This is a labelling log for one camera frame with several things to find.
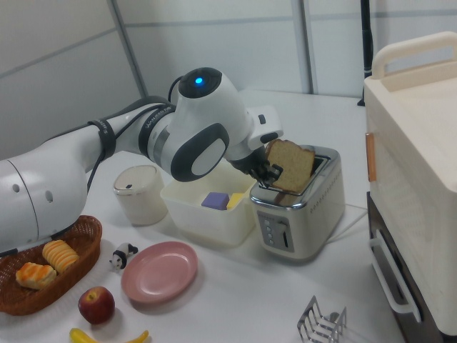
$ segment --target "wire rack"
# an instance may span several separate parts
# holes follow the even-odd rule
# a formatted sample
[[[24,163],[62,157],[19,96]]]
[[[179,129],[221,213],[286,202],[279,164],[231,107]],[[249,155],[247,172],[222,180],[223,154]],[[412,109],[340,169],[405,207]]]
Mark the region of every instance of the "wire rack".
[[[297,323],[303,343],[338,343],[343,327],[346,327],[346,308],[340,314],[332,312],[325,317],[319,309],[316,296],[313,296]]]

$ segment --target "pastry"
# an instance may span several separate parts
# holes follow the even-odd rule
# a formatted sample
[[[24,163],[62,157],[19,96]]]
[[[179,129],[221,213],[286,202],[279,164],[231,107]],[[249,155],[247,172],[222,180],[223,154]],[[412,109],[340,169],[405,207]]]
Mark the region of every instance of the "pastry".
[[[78,258],[78,254],[64,241],[47,243],[43,248],[43,257],[60,274]]]
[[[16,281],[22,287],[43,289],[50,284],[56,276],[57,272],[51,266],[27,262],[16,272]]]

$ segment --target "black pole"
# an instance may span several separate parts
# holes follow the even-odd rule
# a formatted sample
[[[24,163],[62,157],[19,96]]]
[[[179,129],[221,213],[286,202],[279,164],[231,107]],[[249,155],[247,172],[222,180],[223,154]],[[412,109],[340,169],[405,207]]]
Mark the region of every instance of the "black pole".
[[[370,23],[370,0],[360,0],[362,15],[362,43],[363,43],[363,73],[365,79],[371,76],[371,64],[373,62],[373,35]],[[365,92],[362,91],[362,99],[357,103],[365,106]]]

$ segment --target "white canister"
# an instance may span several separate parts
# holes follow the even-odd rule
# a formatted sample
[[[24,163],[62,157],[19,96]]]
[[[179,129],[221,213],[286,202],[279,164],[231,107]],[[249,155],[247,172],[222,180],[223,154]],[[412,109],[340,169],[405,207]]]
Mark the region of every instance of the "white canister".
[[[161,221],[168,209],[160,192],[164,187],[160,171],[151,165],[133,166],[114,182],[114,193],[134,225],[152,225]]]

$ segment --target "orange latch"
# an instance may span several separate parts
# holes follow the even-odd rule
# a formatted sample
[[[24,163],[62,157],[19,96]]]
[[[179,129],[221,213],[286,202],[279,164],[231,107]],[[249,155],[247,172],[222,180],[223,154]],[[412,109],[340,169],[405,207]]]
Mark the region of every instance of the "orange latch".
[[[368,180],[376,181],[376,159],[374,156],[374,134],[365,134],[366,164],[368,166]]]

